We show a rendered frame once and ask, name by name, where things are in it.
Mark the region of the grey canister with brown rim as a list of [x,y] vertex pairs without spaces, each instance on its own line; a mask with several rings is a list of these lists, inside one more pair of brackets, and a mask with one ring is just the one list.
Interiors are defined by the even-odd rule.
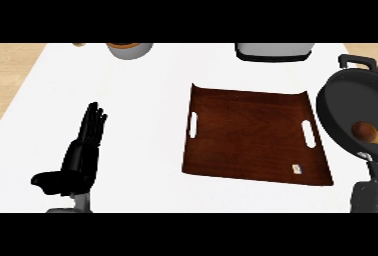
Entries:
[[148,54],[153,49],[153,43],[108,43],[113,55],[122,60],[133,60]]

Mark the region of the grey and black appliance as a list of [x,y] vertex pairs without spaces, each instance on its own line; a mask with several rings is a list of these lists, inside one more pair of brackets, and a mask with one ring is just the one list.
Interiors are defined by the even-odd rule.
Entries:
[[237,57],[253,62],[297,62],[305,61],[311,54],[313,43],[237,43]]

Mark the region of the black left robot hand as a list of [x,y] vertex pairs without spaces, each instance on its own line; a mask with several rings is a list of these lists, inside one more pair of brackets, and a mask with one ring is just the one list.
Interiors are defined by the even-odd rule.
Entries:
[[96,180],[99,146],[108,115],[98,103],[89,104],[77,139],[71,142],[59,171],[39,173],[31,184],[46,195],[71,196],[91,192]]

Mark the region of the brown wooden tray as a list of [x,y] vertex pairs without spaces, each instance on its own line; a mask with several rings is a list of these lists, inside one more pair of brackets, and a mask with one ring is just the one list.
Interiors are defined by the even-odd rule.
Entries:
[[309,94],[194,87],[182,172],[312,186],[334,184],[324,147],[306,144]]

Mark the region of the brown pear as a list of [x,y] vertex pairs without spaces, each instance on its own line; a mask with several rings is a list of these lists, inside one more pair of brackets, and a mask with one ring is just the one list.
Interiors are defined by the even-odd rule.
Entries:
[[378,129],[371,123],[356,122],[352,125],[352,134],[361,141],[378,144]]

